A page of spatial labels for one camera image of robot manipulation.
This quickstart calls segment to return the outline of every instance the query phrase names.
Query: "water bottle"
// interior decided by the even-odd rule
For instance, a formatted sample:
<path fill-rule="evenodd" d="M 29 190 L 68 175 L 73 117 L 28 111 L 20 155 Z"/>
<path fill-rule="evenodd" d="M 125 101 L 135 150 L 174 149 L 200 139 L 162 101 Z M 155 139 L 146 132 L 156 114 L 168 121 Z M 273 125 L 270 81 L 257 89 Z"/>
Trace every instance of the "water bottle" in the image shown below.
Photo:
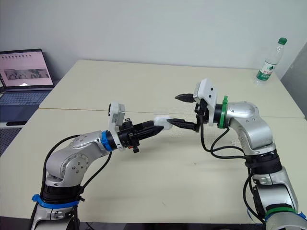
<path fill-rule="evenodd" d="M 261 69 L 259 69 L 257 74 L 257 83 L 262 83 L 269 79 L 270 75 L 273 73 L 273 70 L 275 69 L 276 65 L 280 61 L 283 55 L 283 46 L 286 44 L 287 39 L 284 37 L 281 37 L 278 40 L 277 46 L 272 48 L 267 56 L 267 58 L 264 60 L 264 64 Z"/>

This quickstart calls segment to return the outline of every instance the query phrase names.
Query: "robotic arm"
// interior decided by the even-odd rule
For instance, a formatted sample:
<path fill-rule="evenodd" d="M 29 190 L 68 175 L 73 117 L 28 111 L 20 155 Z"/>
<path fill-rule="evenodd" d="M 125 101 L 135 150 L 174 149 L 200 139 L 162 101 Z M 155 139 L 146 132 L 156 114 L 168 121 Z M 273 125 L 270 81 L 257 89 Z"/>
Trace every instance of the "robotic arm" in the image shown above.
<path fill-rule="evenodd" d="M 252 188 L 258 218 L 265 219 L 267 230 L 307 229 L 307 221 L 297 214 L 298 201 L 286 169 L 281 165 L 268 124 L 259 116 L 258 108 L 248 102 L 228 103 L 227 96 L 217 104 L 217 90 L 209 79 L 202 80 L 194 94 L 176 97 L 184 102 L 196 102 L 197 123 L 182 119 L 168 122 L 196 132 L 201 121 L 219 128 L 233 128 L 238 134 L 245 165 L 251 171 Z"/>
<path fill-rule="evenodd" d="M 77 205 L 79 200 L 84 201 L 80 197 L 84 190 L 81 182 L 90 164 L 116 149 L 123 151 L 129 148 L 136 153 L 140 140 L 171 128 L 171 124 L 166 121 L 170 118 L 168 116 L 159 116 L 154 121 L 137 125 L 133 125 L 129 118 L 124 122 L 123 104 L 110 104 L 108 115 L 109 131 L 77 136 L 69 146 L 50 155 L 46 162 L 48 176 L 43 191 L 32 198 L 38 204 L 31 230 L 74 229 L 76 225 L 73 217 Z"/>

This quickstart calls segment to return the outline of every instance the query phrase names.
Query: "green ring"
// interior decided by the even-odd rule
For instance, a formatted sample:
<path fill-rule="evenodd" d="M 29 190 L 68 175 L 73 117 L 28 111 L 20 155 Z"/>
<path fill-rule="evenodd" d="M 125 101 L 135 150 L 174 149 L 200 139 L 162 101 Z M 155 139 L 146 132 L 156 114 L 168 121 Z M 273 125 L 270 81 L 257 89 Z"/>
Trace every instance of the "green ring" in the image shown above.
<path fill-rule="evenodd" d="M 225 116 L 226 116 L 226 111 L 227 111 L 227 104 L 228 104 L 228 96 L 224 96 L 221 118 L 220 118 L 220 123 L 219 123 L 219 126 L 218 126 L 219 128 L 224 128 L 224 121 L 225 121 Z"/>
<path fill-rule="evenodd" d="M 272 214 L 273 212 L 294 212 L 296 213 L 296 211 L 291 207 L 275 207 L 266 212 L 265 218 L 268 215 Z"/>

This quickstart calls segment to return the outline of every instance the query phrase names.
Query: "green bottle cap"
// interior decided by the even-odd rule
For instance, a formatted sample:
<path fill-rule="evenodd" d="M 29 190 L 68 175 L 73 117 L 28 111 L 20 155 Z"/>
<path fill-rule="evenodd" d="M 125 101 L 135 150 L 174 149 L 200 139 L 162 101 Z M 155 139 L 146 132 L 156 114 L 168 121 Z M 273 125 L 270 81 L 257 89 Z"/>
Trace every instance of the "green bottle cap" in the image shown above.
<path fill-rule="evenodd" d="M 281 38 L 278 40 L 278 43 L 279 43 L 279 44 L 282 44 L 282 45 L 286 44 L 286 42 L 287 42 L 287 39 L 284 38 L 284 37 L 281 37 Z"/>

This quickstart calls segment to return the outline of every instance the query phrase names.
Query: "bottle label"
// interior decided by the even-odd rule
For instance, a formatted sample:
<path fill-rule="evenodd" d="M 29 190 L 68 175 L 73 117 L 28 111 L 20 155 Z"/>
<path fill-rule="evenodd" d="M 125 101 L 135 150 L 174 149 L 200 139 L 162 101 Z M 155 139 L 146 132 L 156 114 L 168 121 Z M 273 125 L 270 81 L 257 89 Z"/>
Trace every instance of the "bottle label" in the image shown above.
<path fill-rule="evenodd" d="M 259 69 L 257 78 L 263 81 L 266 81 L 269 79 L 270 75 L 273 73 L 273 69 L 275 69 L 274 64 L 270 64 L 268 62 L 264 62 L 263 66 L 261 69 Z"/>

